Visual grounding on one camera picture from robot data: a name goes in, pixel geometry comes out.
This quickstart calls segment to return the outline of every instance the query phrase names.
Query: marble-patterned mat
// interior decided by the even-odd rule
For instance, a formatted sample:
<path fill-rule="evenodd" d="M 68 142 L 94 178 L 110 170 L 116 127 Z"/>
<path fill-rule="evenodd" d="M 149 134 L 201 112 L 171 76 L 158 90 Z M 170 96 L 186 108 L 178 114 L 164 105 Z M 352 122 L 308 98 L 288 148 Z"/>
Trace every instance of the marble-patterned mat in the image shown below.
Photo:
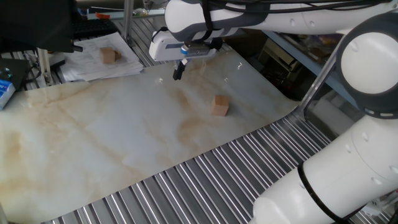
<path fill-rule="evenodd" d="M 291 112 L 236 52 L 130 77 L 17 93 L 0 111 L 0 202 L 12 222 L 37 223 L 101 199 Z M 227 116 L 210 113 L 214 95 Z"/>

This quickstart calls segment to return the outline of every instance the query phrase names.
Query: stain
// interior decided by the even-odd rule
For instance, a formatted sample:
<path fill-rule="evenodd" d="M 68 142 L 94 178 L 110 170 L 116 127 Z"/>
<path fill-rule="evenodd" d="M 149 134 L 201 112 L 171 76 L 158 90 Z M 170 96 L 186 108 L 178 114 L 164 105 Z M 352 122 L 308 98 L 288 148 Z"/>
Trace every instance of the stain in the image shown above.
<path fill-rule="evenodd" d="M 144 122 L 148 134 L 154 137 L 157 142 L 165 146 L 167 145 L 167 139 L 160 134 L 158 129 L 152 127 L 152 125 L 150 125 L 150 123 L 146 119 L 143 119 L 142 122 Z"/>
<path fill-rule="evenodd" d="M 187 96 L 181 89 L 167 89 L 167 91 L 172 98 L 177 100 L 178 104 L 180 105 L 181 109 L 184 110 L 184 112 L 188 112 L 192 109 L 192 106 L 189 103 Z"/>
<path fill-rule="evenodd" d="M 189 150 L 194 152 L 201 151 L 195 139 L 198 137 L 198 130 L 204 125 L 205 121 L 199 117 L 192 117 L 182 121 L 177 131 L 178 141 Z"/>

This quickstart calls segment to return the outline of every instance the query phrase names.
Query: metal pole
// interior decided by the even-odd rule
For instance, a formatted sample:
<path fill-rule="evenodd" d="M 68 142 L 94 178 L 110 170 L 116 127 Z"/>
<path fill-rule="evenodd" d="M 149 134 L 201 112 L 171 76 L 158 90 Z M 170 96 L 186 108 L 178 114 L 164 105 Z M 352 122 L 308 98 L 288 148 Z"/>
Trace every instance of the metal pole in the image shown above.
<path fill-rule="evenodd" d="M 325 83 L 326 79 L 329 77 L 329 74 L 331 73 L 332 69 L 335 66 L 336 63 L 336 55 L 338 48 L 340 46 L 341 41 L 344 39 L 341 38 L 340 42 L 336 46 L 335 50 L 333 53 L 331 53 L 328 61 L 326 62 L 325 66 L 323 66 L 321 72 L 319 73 L 318 77 L 315 79 L 315 81 L 312 83 L 310 89 L 308 90 L 307 94 L 305 94 L 303 100 L 299 104 L 299 106 L 296 108 L 295 113 L 301 115 L 305 115 L 305 110 L 309 106 L 309 104 L 312 102 L 314 99 L 314 96 L 319 92 L 319 89 L 322 87 L 322 85 Z"/>
<path fill-rule="evenodd" d="M 123 38 L 128 45 L 131 44 L 131 23 L 134 0 L 124 0 L 124 32 Z"/>
<path fill-rule="evenodd" d="M 6 214 L 4 214 L 1 204 L 0 204 L 0 224 L 8 224 Z"/>

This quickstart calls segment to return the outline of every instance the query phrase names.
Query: metal frame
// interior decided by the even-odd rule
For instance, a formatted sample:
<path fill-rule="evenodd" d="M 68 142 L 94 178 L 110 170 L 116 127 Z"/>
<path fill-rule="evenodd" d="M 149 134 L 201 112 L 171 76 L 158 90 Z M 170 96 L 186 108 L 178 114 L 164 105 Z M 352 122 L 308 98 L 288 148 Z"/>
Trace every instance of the metal frame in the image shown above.
<path fill-rule="evenodd" d="M 329 77 L 331 72 L 333 71 L 335 64 L 336 64 L 336 56 L 338 48 L 341 44 L 341 41 L 344 39 L 341 38 L 340 42 L 336 46 L 333 53 L 331 53 L 328 61 L 326 62 L 325 66 L 323 66 L 321 72 L 312 83 L 310 89 L 305 94 L 303 100 L 300 102 L 299 106 L 296 108 L 295 113 L 301 117 L 306 117 L 306 109 L 308 108 L 309 104 L 313 101 L 315 95 L 319 92 L 322 85 L 326 82 L 326 79 Z"/>
<path fill-rule="evenodd" d="M 124 0 L 124 32 L 123 38 L 126 43 L 131 46 L 131 24 L 132 24 L 132 11 L 134 7 L 134 0 Z"/>

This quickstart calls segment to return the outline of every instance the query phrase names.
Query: black cable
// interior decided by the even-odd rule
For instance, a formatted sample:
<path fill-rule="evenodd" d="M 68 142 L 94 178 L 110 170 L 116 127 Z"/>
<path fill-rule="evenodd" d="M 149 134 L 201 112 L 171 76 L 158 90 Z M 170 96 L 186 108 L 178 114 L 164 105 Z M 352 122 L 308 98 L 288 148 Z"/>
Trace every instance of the black cable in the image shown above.
<path fill-rule="evenodd" d="M 390 2 L 391 0 L 384 0 L 379 1 L 378 4 L 384 2 Z M 293 13 L 293 12 L 309 12 L 309 11 L 318 11 L 323 9 L 335 9 L 339 7 L 352 7 L 352 6 L 363 6 L 363 5 L 370 5 L 374 4 L 374 0 L 365 0 L 361 2 L 343 2 L 343 3 L 336 3 L 336 4 L 328 4 L 322 6 L 315 6 L 315 7 L 306 7 L 306 8 L 295 8 L 295 9 L 274 9 L 274 10 L 247 10 L 247 9 L 237 9 L 234 7 L 225 6 L 223 4 L 219 4 L 214 2 L 214 0 L 209 2 L 210 4 L 220 7 L 222 9 L 227 9 L 234 12 L 243 12 L 243 13 L 268 13 L 268 14 L 277 14 L 277 13 Z"/>
<path fill-rule="evenodd" d="M 252 4 L 252 3 L 264 3 L 264 4 L 311 4 L 311 3 L 333 3 L 333 2 L 361 2 L 363 0 L 217 0 L 220 2 L 228 2 L 233 4 Z"/>
<path fill-rule="evenodd" d="M 316 5 L 314 5 L 314 4 L 310 4 L 310 3 L 306 3 L 306 4 L 309 5 L 309 6 L 316 7 Z M 373 7 L 373 6 L 376 6 L 376 5 L 377 4 L 370 4 L 370 5 L 367 5 L 367 6 L 361 6 L 361 7 L 349 8 L 349 9 L 327 9 L 327 10 L 330 10 L 330 11 L 352 11 L 352 10 L 358 10 L 358 9 L 367 9 L 369 7 Z"/>

